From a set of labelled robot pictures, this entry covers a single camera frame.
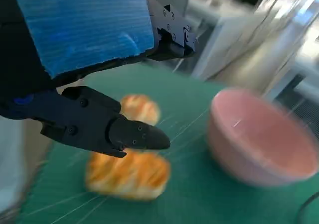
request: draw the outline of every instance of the black cable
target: black cable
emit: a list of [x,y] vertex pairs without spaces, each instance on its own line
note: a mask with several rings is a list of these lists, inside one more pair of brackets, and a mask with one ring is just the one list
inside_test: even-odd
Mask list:
[[313,194],[310,198],[308,198],[299,208],[298,212],[297,212],[297,216],[296,216],[296,221],[295,224],[304,224],[303,223],[303,219],[305,216],[305,210],[306,208],[309,206],[309,204],[311,204],[314,200],[316,200],[317,198],[319,198],[319,192],[316,192],[315,194]]

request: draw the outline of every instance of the green cutting mat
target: green cutting mat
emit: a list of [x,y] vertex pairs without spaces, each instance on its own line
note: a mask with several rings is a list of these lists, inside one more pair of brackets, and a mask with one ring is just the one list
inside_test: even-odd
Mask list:
[[[222,85],[127,65],[93,74],[86,84],[113,98],[144,93],[159,103],[158,127],[172,145],[161,152],[172,165],[165,193],[139,203],[86,193],[87,152],[55,144],[18,218],[18,224],[292,224],[299,206],[319,190],[319,177],[289,187],[257,189],[228,177],[206,143],[207,108]],[[307,210],[319,223],[319,201]]]

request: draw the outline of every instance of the screw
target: screw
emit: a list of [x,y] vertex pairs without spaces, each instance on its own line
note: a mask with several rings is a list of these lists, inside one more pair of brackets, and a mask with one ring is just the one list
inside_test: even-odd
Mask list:
[[188,33],[187,32],[185,32],[184,37],[185,37],[185,40],[188,41]]
[[68,133],[69,133],[69,135],[71,135],[71,136],[74,136],[74,135],[76,135],[76,133],[78,132],[78,128],[76,127],[76,126],[70,126],[69,128],[68,128]]
[[86,106],[88,106],[88,104],[89,104],[89,101],[87,100],[87,99],[85,99],[85,98],[82,98],[81,100],[80,100],[80,106],[81,107],[86,107]]

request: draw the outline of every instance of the pink bowl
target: pink bowl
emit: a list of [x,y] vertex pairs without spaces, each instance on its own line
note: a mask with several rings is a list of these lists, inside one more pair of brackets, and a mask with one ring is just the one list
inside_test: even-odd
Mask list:
[[253,186],[280,186],[317,172],[313,136],[292,116],[247,90],[227,89],[211,104],[209,144],[221,166]]

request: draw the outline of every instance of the glazed pastry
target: glazed pastry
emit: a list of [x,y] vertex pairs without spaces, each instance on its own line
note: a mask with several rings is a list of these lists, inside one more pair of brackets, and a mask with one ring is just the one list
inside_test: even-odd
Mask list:
[[[121,113],[127,119],[155,125],[160,116],[157,104],[145,95],[125,96],[121,105]],[[124,158],[91,153],[86,170],[88,189],[127,199],[157,198],[165,190],[170,164],[152,152],[125,151]]]
[[169,179],[169,163],[151,152],[126,152],[124,158],[91,153],[86,175],[89,190],[127,199],[157,198]]
[[157,104],[145,95],[127,95],[121,100],[121,114],[129,120],[155,125],[160,119]]

